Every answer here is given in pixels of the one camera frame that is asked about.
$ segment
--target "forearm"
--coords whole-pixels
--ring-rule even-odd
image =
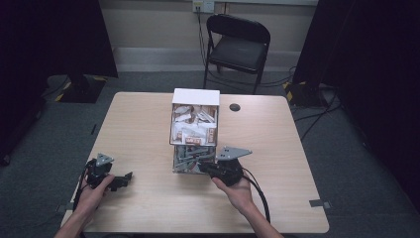
[[[269,222],[253,203],[241,209],[240,212],[247,218],[248,222],[250,222],[251,226],[256,232],[257,237],[283,237],[274,227],[272,227],[271,224],[269,224]]]
[[[87,217],[73,212],[68,220],[55,234],[54,238],[75,238],[78,237],[87,222]]]

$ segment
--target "round hole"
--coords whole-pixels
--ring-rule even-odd
[[[240,106],[240,105],[238,105],[238,104],[236,104],[236,103],[232,103],[232,104],[229,106],[229,108],[230,108],[232,111],[239,111],[239,110],[241,110],[241,106]]]

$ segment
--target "black folding chair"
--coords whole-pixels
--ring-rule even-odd
[[[209,63],[256,74],[253,94],[263,77],[266,55],[268,52],[270,34],[261,23],[225,14],[210,16],[207,20],[209,43],[207,48],[206,68],[203,88],[206,88]],[[215,46],[214,34],[222,38]]]

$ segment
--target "gray carpet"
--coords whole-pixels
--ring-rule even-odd
[[[242,77],[235,72],[225,72],[225,76]],[[288,76],[288,72],[266,72],[263,82]],[[201,71],[121,72],[120,78],[110,78],[105,84],[95,104],[54,102],[58,91],[47,96],[41,118],[11,154],[11,165],[0,168],[0,237],[53,237],[62,220],[62,214],[55,212],[56,207],[71,199],[115,93],[200,88],[202,77]],[[64,80],[65,76],[51,77],[51,87],[46,93]],[[280,86],[270,85],[261,86],[258,94],[284,95]],[[245,93],[215,83],[208,83],[208,88],[220,89],[221,93]],[[326,90],[325,95],[331,99],[333,91]],[[291,107],[291,111],[297,119],[323,109]],[[315,119],[296,122],[301,136]],[[319,193],[332,205],[326,209],[330,231],[294,236],[420,237],[419,214],[363,142],[357,125],[342,109],[324,115],[306,135],[302,144]],[[87,237],[104,235],[87,234]]]

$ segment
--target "person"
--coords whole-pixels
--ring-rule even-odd
[[[244,178],[232,185],[226,186],[220,179],[212,178],[216,186],[223,190],[232,205],[247,218],[259,238],[283,237],[263,216],[253,202],[251,184]]]
[[[76,209],[58,230],[54,238],[77,237],[83,230],[83,227],[92,219],[96,207],[98,207],[107,190],[108,184],[113,179],[114,176],[109,175],[95,189],[86,186],[86,180],[84,180],[82,184],[83,192],[81,193]],[[241,178],[238,183],[232,186],[226,186],[218,178],[212,178],[212,181],[219,189],[227,194],[232,205],[250,222],[251,227],[253,227],[259,238],[283,237],[269,224],[254,204],[249,181]]]
[[[80,235],[84,226],[92,220],[96,207],[99,206],[102,197],[108,190],[108,184],[111,183],[114,177],[114,175],[108,175],[95,189],[87,185],[86,179],[83,180],[83,192],[80,195],[77,207],[55,234],[54,238],[74,238]]]

